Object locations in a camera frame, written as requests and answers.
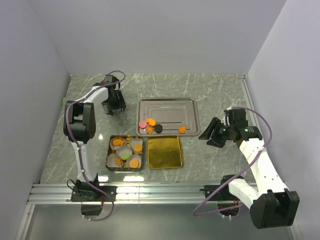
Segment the round orange cookie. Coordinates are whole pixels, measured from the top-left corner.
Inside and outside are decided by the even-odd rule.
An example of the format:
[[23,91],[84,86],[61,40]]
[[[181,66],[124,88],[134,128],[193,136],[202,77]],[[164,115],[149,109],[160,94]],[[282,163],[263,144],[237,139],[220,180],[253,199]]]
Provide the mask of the round orange cookie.
[[134,151],[135,153],[140,153],[140,152],[142,152],[142,150],[143,150],[143,145],[140,144],[140,143],[135,144],[135,145],[133,146],[133,151]]

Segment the gold cookie tin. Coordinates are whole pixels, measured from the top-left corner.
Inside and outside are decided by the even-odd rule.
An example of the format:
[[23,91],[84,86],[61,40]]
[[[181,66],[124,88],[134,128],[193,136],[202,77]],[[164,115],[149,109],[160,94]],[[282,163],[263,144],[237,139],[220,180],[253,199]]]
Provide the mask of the gold cookie tin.
[[111,172],[140,172],[143,168],[143,143],[141,136],[112,135],[105,167]]

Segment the green round cookie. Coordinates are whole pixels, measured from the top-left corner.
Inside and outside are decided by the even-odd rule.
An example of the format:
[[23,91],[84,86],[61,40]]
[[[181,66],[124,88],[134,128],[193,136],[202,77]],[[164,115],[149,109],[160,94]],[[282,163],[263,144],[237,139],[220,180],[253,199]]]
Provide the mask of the green round cookie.
[[131,155],[129,153],[123,153],[120,157],[122,160],[127,160]]

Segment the silver metal tray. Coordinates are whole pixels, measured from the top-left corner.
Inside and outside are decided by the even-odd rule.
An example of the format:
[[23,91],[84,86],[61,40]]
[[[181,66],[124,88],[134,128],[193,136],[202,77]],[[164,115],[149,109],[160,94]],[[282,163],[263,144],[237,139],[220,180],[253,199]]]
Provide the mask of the silver metal tray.
[[[136,122],[152,118],[163,127],[161,136],[197,136],[201,132],[198,106],[191,97],[142,98],[137,102]],[[178,128],[186,127],[180,134]]]

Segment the orange flower cookie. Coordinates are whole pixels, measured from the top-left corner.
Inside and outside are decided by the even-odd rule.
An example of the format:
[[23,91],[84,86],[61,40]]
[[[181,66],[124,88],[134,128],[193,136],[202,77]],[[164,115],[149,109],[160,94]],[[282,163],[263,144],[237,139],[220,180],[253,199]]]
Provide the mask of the orange flower cookie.
[[153,118],[148,118],[146,122],[150,127],[154,127],[156,125],[156,121]]
[[121,158],[116,157],[114,159],[114,164],[116,165],[117,168],[121,168],[124,165],[124,162]]
[[187,131],[187,129],[186,129],[186,127],[183,126],[183,125],[178,128],[178,132],[179,132],[180,134],[185,134],[186,131]]

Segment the gold tin lid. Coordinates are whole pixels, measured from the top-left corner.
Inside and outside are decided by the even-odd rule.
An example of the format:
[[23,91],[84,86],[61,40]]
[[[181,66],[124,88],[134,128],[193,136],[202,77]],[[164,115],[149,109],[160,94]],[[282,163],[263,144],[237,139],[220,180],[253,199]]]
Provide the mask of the gold tin lid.
[[180,137],[173,135],[148,137],[147,162],[151,170],[181,168],[184,165],[184,158]]

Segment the round waffle cookie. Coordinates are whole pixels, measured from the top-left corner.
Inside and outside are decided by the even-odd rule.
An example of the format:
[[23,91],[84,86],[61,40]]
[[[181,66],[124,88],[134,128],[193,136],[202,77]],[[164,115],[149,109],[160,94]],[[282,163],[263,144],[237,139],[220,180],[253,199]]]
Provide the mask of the round waffle cookie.
[[140,167],[139,160],[136,159],[136,158],[131,159],[130,162],[129,162],[129,167],[130,168],[134,168],[134,169],[139,168]]

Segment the metal tongs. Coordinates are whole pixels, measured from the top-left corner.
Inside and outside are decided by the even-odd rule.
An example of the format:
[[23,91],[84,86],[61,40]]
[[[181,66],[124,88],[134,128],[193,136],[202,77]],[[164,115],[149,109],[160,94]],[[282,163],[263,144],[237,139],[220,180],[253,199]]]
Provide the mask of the metal tongs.
[[123,126],[123,124],[124,124],[124,112],[123,111],[121,111],[119,114],[118,114],[118,124],[120,125],[120,126]]

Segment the pink round cookie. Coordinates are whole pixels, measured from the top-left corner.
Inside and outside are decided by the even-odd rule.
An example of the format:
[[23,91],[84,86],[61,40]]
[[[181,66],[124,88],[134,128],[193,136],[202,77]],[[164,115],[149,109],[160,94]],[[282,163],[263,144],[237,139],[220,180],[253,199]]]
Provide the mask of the pink round cookie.
[[145,120],[140,120],[139,123],[138,123],[138,127],[140,129],[145,129],[145,128],[148,127],[148,123]]

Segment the white paper cup top-right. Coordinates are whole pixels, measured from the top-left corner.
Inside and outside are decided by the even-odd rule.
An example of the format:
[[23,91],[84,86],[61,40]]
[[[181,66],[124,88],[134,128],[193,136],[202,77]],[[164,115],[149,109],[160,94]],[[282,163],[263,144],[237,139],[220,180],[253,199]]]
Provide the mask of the white paper cup top-right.
[[131,137],[129,139],[129,146],[131,147],[132,151],[134,152],[133,148],[134,148],[134,145],[136,144],[142,144],[142,147],[143,147],[143,139],[140,138],[140,137]]

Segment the white paper cup centre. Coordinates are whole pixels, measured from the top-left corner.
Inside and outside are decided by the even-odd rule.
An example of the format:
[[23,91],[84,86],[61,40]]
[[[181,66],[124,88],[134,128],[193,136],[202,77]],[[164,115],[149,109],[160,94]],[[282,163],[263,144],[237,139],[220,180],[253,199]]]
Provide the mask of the white paper cup centre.
[[128,145],[121,146],[118,148],[115,153],[121,158],[121,155],[124,153],[129,153],[130,156],[133,154],[132,149]]

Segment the black round cookie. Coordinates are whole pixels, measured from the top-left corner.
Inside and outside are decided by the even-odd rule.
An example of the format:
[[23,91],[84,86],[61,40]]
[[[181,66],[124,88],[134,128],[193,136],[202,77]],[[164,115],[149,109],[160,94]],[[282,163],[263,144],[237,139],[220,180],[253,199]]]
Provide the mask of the black round cookie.
[[156,124],[154,126],[154,132],[155,133],[160,134],[160,133],[162,133],[162,131],[163,131],[163,126],[161,124]]

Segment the white paper cup bottom-left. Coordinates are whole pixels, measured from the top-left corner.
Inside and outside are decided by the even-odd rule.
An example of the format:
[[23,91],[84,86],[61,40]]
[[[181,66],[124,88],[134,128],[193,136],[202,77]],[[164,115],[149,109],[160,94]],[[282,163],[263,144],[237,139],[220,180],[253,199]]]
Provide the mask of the white paper cup bottom-left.
[[118,168],[115,163],[114,163],[114,160],[115,158],[120,158],[117,154],[110,154],[108,157],[107,157],[107,160],[106,160],[106,167],[107,168]]

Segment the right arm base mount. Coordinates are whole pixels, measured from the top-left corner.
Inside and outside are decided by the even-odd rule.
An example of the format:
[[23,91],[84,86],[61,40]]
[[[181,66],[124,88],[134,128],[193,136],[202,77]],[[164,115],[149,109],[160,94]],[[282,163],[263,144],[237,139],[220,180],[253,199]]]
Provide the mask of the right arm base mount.
[[[214,184],[214,185],[205,185],[201,191],[204,192],[205,198],[207,198],[210,194],[212,194],[219,185]],[[230,202],[230,203],[218,203],[217,207],[218,209],[224,209],[232,206],[239,206],[240,205],[240,200],[229,193],[227,190],[227,187],[224,187],[222,190],[220,190],[218,193],[216,193],[209,201],[216,201],[216,202]],[[218,212],[219,215],[222,217],[228,217],[228,218],[238,218],[240,216],[243,216],[248,209],[246,208],[245,205],[225,211]]]

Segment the aluminium rail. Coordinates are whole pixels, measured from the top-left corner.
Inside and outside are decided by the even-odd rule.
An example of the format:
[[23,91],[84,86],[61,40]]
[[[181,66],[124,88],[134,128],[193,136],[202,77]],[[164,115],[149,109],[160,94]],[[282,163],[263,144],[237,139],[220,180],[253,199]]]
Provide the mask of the aluminium rail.
[[[218,186],[219,181],[195,182],[103,182],[115,189],[115,204],[199,204],[205,199],[205,186]],[[34,184],[27,203],[30,205],[66,205],[72,190],[64,184]]]

